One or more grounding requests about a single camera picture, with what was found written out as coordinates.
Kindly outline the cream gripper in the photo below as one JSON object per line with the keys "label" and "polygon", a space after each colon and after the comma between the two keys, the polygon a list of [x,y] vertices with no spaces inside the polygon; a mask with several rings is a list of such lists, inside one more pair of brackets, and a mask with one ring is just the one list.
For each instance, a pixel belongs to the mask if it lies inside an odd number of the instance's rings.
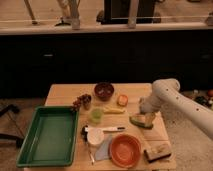
{"label": "cream gripper", "polygon": [[133,115],[130,117],[130,120],[133,123],[144,124],[146,127],[153,126],[153,120],[156,117],[156,112],[160,110],[160,101],[154,97],[149,96],[147,98],[141,97],[139,100],[139,111],[141,114],[146,114],[145,117],[143,115]]}

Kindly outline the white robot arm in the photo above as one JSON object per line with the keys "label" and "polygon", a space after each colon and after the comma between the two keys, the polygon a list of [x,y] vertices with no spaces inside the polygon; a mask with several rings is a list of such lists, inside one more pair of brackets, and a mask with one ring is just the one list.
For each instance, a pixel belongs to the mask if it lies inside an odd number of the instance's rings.
{"label": "white robot arm", "polygon": [[174,106],[213,140],[213,111],[179,93],[178,80],[159,79],[152,83],[149,97],[139,103],[139,114],[129,118],[136,126],[152,129],[156,113],[164,103]]}

